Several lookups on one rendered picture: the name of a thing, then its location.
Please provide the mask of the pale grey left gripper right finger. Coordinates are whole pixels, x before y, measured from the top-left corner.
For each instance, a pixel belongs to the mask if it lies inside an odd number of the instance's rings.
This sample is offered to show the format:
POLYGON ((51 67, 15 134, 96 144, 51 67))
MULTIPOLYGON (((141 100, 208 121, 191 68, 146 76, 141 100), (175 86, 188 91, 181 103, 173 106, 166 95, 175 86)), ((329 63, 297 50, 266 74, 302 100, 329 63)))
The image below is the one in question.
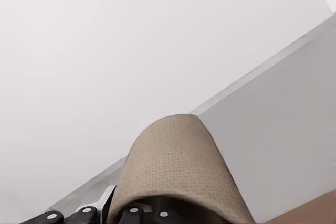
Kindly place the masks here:
POLYGON ((181 224, 181 216, 170 209, 154 212, 150 205, 134 202, 125 208, 118 224, 181 224))

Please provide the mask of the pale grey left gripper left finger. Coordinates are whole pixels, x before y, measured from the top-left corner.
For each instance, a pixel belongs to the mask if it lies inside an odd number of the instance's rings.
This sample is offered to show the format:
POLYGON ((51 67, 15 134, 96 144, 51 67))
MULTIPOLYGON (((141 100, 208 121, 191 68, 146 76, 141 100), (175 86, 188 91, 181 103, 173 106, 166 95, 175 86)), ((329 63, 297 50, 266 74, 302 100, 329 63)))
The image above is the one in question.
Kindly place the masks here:
POLYGON ((24 224, 107 224, 115 188, 107 187, 97 202, 79 206, 68 215, 65 211, 48 210, 24 221, 24 224))

